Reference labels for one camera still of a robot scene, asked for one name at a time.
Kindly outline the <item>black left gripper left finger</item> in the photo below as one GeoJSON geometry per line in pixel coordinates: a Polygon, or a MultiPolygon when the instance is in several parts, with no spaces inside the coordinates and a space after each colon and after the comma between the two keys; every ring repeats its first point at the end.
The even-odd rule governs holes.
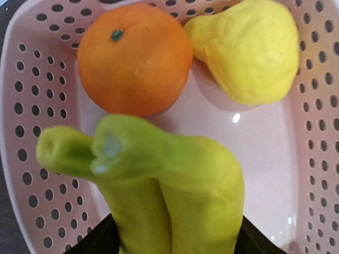
{"type": "Polygon", "coordinates": [[[111,214],[107,215],[69,254],[118,254],[119,235],[111,214]]]}

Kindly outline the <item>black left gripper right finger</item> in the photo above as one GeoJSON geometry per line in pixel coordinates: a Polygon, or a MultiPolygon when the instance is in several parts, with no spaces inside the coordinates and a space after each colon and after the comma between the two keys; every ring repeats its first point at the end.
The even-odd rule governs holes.
{"type": "Polygon", "coordinates": [[[251,221],[243,216],[237,239],[238,254],[279,254],[282,249],[273,244],[251,221]]]}

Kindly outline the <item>yellow toy bananas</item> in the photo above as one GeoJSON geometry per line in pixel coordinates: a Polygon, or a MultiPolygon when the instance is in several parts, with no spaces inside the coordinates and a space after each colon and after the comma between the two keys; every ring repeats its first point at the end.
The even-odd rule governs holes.
{"type": "Polygon", "coordinates": [[[93,182],[118,228],[121,253],[233,253],[244,178],[217,141],[110,114],[95,135],[56,125],[35,153],[41,167],[93,182]]]}

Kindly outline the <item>orange toy fruit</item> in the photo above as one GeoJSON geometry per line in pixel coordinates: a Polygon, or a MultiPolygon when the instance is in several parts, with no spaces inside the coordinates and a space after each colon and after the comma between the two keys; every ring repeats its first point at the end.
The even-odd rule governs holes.
{"type": "Polygon", "coordinates": [[[109,113],[149,116],[180,96],[193,63],[182,24],[163,10],[135,3],[103,13],[77,50],[81,85],[109,113]]]}

